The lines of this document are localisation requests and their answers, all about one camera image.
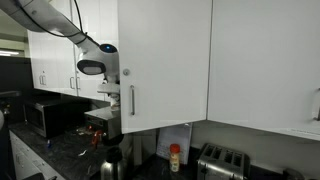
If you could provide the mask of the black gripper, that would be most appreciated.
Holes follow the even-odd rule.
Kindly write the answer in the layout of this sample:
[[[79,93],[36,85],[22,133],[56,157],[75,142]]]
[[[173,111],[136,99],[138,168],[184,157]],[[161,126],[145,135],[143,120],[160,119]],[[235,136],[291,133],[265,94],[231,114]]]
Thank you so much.
[[[111,94],[110,95],[110,104],[112,110],[120,109],[120,95],[119,94]]]

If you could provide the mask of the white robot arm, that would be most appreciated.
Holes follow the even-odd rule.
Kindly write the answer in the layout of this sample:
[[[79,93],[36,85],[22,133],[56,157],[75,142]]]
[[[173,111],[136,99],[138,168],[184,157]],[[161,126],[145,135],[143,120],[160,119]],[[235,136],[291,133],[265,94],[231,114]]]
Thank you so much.
[[[48,0],[0,0],[0,9],[26,29],[67,38],[80,50],[77,68],[86,75],[104,75],[97,92],[107,94],[113,111],[120,109],[119,51],[112,44],[99,44]]]

